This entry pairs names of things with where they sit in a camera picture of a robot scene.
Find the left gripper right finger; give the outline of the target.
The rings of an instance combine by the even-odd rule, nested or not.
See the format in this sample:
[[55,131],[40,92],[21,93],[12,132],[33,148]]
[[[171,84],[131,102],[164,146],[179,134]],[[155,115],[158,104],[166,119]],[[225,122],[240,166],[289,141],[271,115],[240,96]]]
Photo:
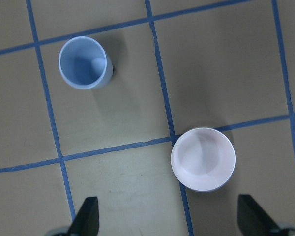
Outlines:
[[249,194],[237,199],[237,225],[243,236],[280,236],[281,229]]

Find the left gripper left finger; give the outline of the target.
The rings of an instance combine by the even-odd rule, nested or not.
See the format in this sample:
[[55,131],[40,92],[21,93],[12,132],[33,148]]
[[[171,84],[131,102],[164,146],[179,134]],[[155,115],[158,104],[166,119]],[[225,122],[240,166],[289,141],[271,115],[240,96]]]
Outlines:
[[72,222],[67,236],[96,236],[99,233],[99,205],[97,197],[85,198]]

